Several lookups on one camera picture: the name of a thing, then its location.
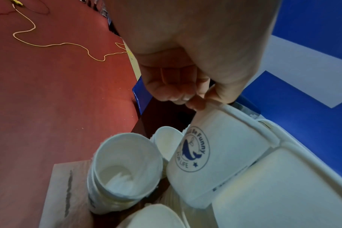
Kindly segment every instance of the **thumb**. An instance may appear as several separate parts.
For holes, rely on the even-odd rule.
[[[248,79],[229,84],[216,82],[216,84],[211,86],[206,92],[205,99],[213,99],[224,104],[232,103],[241,94],[247,82]]]

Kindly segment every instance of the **hand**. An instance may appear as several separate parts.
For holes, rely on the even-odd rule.
[[[106,0],[147,90],[202,110],[230,103],[257,72],[279,0]],[[216,84],[209,88],[210,79]]]

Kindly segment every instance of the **blue surface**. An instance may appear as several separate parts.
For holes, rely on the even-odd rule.
[[[342,103],[331,109],[267,71],[242,94],[342,176]]]
[[[272,34],[342,59],[342,0],[283,0]]]
[[[140,111],[140,114],[142,115],[148,103],[152,99],[152,95],[147,91],[144,82],[142,81],[142,76],[136,82],[136,85],[132,88],[132,92],[135,95],[138,109]]]

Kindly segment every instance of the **cup logo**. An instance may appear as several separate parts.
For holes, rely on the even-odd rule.
[[[177,166],[186,172],[202,169],[210,157],[210,145],[204,132],[195,126],[189,127],[176,150]]]

